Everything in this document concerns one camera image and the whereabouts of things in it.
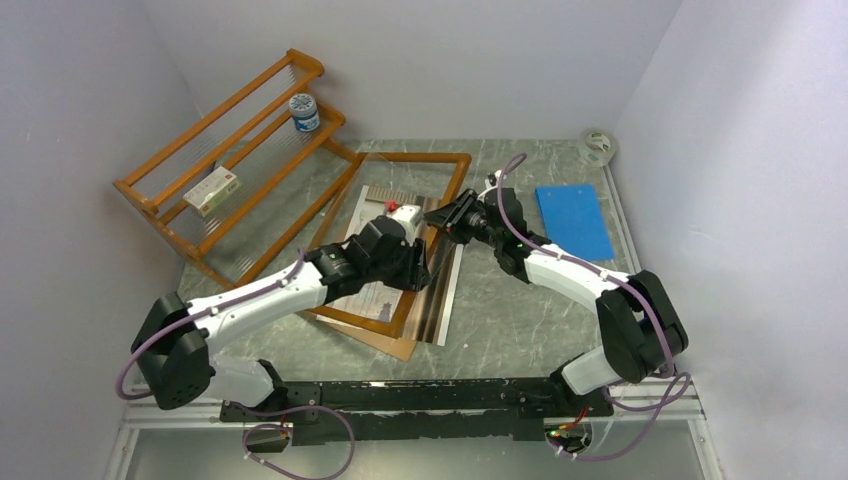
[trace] white box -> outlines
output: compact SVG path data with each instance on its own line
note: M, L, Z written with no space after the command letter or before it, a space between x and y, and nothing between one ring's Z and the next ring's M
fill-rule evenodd
M183 195L201 217L209 215L241 186L241 180L224 167L218 167Z

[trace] wooden frame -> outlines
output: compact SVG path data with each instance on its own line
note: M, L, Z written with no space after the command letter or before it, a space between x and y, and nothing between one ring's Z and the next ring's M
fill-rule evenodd
M161 191L145 196L135 188L136 184L147 175L154 172L168 158L180 151L192 139L200 135L209 126L213 125L224 114L232 110L241 101L247 98L250 94L261 87L265 82L273 78L287 66L297 67L299 75L294 82L282 94L277 96L268 105L254 114L246 123L236 129L222 142L214 146L202 157L198 158L187 170L183 171L178 177L168 183ZM287 161L281 162L281 167L276 173L272 174L264 184L246 200L239 205L236 210L229 215L208 235L197 243L192 243L186 240L183 236L177 234L169 225L183 211L188 208L188 204L183 200L174 201L174 197L188 186L191 182L200 177L204 172L215 164L215 162L226 152L233 149L238 142L244 142L243 145L232 156L227 158L221 165L231 169L244 160L251 152L259 145L267 140L274 132L282 127L287 122L291 121L291 113L285 109L285 105L292 95L300 92L309 91L309 83L316 77L324 73L324 67L321 63L308 55L305 55L297 50L289 50L286 56L272 65L270 68L262 72L258 77L245 85L238 92L233 94L229 99L224 101L217 108L212 110L208 115L203 117L199 122L178 136L173 142L168 144L161 151L153 155L140 167L135 169L126 177L113 182L115 188L121 192L130 204L139 211L142 217L170 244L179 255L189 264L209 276L215 282L219 283L227 289L239 287L250 283L262 272L265 267L276 257L289 242L321 211L324 206L332 201L324 220L313 237L310 248L322 243L333 219L338 214L339 208L344 201L345 195L348 193L352 179L357 174L359 167L365 161L367 153L356 153L346 148L332 138L333 133L345 123L345 117L341 112L335 110L331 106L318 102L318 111L321 116L320 130L310 133L311 140ZM253 138L247 140L245 137L253 131L258 125L266 121L271 115L280 110L284 110L278 117L269 122L260 132ZM285 179L298 165L300 165L310 154L315 152L319 147L326 149L334 155L341 157L348 162L347 168L342 174L322 193L309 208L271 245L271 247L263 253L259 259L251 265L240 278L230 280L224 278L223 275L216 272L207 262L204 257L209 251L229 232L245 215L254 209L259 202L265 198L283 179ZM455 169L450 181L448 182L445 193L442 197L442 204L451 201L459 194L459 189L465 174L468 172L468 167L471 164L471 156L467 153L380 153L386 160L390 162L422 162L422 163L447 163L455 164ZM436 240L436 231L431 229L428 231L425 238L427 243L431 245ZM403 325L412 303L415 300L415 293L404 292L401 296L398 308L390 323L383 323L369 318L344 312L331 307L318 307L312 310L314 313L326 315L336 320L349 323L358 327L365 328L383 335L397 338L403 331Z

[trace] white wall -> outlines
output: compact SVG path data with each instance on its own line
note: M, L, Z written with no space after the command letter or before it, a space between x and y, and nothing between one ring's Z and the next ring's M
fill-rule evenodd
M204 112L297 48L347 137L568 138L614 126L680 0L145 3Z
M136 0L0 5L0 477L103 475L180 262L111 185L197 120Z
M616 127L730 478L848 475L848 9L686 0Z

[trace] marble tabletop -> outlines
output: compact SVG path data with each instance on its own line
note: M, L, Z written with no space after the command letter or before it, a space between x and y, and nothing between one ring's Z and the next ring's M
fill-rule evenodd
M473 163L463 188L478 191L489 172L502 168L513 154L526 152L527 160L509 184L517 190L529 228L545 233L534 196L536 186L591 184L598 194L615 251L614 260L599 264L618 271L632 269L621 226L622 212L616 208L605 172L580 163L569 141L381 140L346 144L357 151L470 153ZM234 251L260 248L257 245L263 243L264 251L268 239L279 236L340 173L340 167L330 162L327 158L307 160L305 168L299 169L299 178L291 179L279 193L269 195L259 211L244 220L242 233L233 232L236 240L222 245L218 260L232 261L237 257ZM443 191L449 177L449 170L426 165L398 164L387 168L381 176L365 181L433 195ZM345 218L344 208L339 216ZM296 246L308 244L319 222L320 217L311 222L263 274L289 265L296 258ZM187 266L179 293L190 300L220 290L211 279ZM289 381L455 379L547 376L566 360L599 344L594 314L559 294L507 276L498 268L491 248L472 242L462 257L445 346L419 343L410 360L403 362L319 322L289 315L239 339L224 353L269 360Z

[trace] blue rectangular board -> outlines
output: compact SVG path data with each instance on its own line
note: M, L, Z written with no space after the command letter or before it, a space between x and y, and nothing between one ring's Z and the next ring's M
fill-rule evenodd
M536 187L536 201L547 237L584 260L612 260L607 227L592 185Z

